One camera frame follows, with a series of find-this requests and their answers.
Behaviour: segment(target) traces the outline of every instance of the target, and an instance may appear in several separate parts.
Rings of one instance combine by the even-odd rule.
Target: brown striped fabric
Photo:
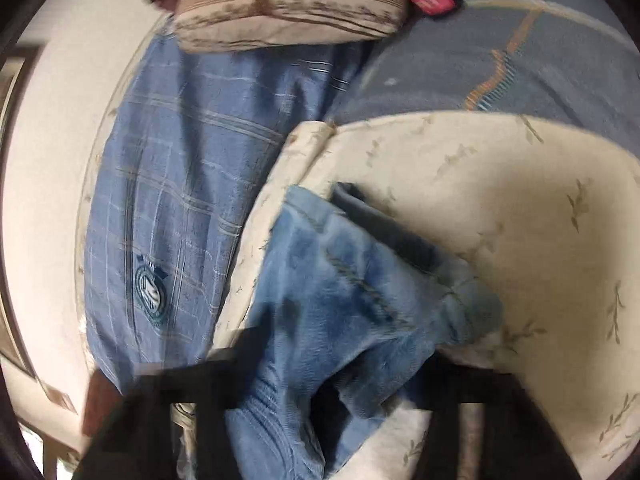
[[[376,40],[398,30],[404,0],[180,0],[175,31],[188,52]]]

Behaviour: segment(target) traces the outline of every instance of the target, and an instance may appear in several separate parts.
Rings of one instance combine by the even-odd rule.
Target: shirt logo
[[[136,296],[149,321],[157,326],[164,321],[167,314],[166,289],[162,282],[167,277],[167,273],[144,256],[137,256],[136,260],[138,261],[134,279]]]

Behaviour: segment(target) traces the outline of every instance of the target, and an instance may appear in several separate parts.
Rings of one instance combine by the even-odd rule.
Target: fabric fold
[[[328,202],[287,191],[249,325],[265,312],[273,336],[251,394],[227,416],[247,480],[265,470],[287,479],[337,470],[436,345],[472,342],[502,319],[498,297],[469,264],[370,208],[348,184]],[[312,424],[312,400],[331,418],[336,393],[342,431],[327,435],[335,424]]]

